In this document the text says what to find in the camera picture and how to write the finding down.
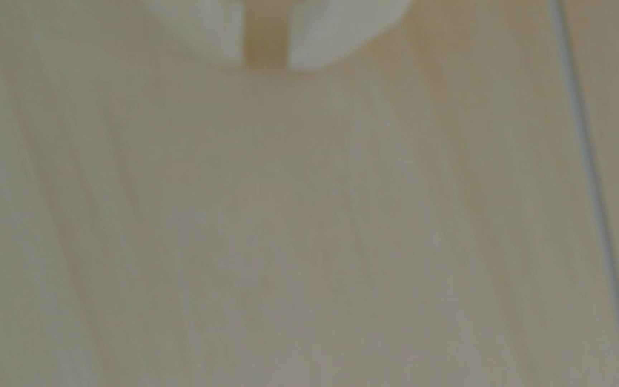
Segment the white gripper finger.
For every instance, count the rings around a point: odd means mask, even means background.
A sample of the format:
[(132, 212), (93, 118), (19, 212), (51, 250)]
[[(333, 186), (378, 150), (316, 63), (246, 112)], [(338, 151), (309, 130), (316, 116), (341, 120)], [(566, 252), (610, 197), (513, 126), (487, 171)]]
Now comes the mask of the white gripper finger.
[(397, 25), (412, 1), (301, 1), (290, 15), (288, 67), (319, 70)]
[(219, 66), (244, 63), (245, 6), (240, 1), (143, 1), (199, 57)]

